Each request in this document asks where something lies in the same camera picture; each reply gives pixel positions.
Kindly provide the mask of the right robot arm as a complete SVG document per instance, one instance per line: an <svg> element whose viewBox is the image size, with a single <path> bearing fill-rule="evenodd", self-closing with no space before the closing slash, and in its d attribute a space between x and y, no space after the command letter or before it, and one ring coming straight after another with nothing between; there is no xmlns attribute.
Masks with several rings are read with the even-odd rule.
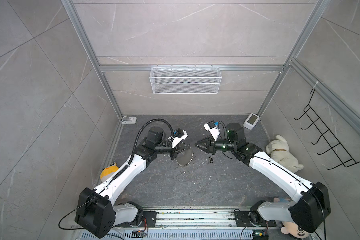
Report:
<svg viewBox="0 0 360 240"><path fill-rule="evenodd" d="M238 123L223 126L225 138L221 138L219 126L223 122L204 124L210 136L195 143L207 154L231 152L238 161L257 170L284 190L291 201L288 203L259 201L250 208L249 218L254 226L267 221L282 221L296 224L302 230L313 233L325 224L331 213L328 189L321 182L315 184L292 173L274 161L258 146L247 142L245 129Z"/></svg>

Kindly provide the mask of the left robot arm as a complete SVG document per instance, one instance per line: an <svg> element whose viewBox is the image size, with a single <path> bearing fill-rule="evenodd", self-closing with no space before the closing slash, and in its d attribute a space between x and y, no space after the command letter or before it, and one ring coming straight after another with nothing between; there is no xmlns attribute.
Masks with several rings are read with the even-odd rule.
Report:
<svg viewBox="0 0 360 240"><path fill-rule="evenodd" d="M129 183L157 158L169 154L172 160L190 146L183 141L188 133L173 129L164 119L153 119L139 130L132 153L125 163L94 189L85 188L73 210L78 230L87 230L103 238L118 225L128 223L137 227L143 220L143 208L133 202L116 205L115 202Z"/></svg>

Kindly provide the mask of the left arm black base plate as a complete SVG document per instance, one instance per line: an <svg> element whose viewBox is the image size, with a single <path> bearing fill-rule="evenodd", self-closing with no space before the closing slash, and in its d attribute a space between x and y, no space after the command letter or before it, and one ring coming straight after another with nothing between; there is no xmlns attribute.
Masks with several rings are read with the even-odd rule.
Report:
<svg viewBox="0 0 360 240"><path fill-rule="evenodd" d="M154 228L156 226L156 221L157 212L144 211L142 214L138 215L136 221L120 224L119 227L143 228L145 225L147 225L148 228Z"/></svg>

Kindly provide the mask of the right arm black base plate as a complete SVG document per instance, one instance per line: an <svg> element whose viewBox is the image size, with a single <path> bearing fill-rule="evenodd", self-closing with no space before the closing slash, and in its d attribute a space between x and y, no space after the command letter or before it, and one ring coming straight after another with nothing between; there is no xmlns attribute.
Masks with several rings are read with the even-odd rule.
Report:
<svg viewBox="0 0 360 240"><path fill-rule="evenodd" d="M265 221L256 213L251 211L234 210L233 214L237 227L273 228L277 226L276 221Z"/></svg>

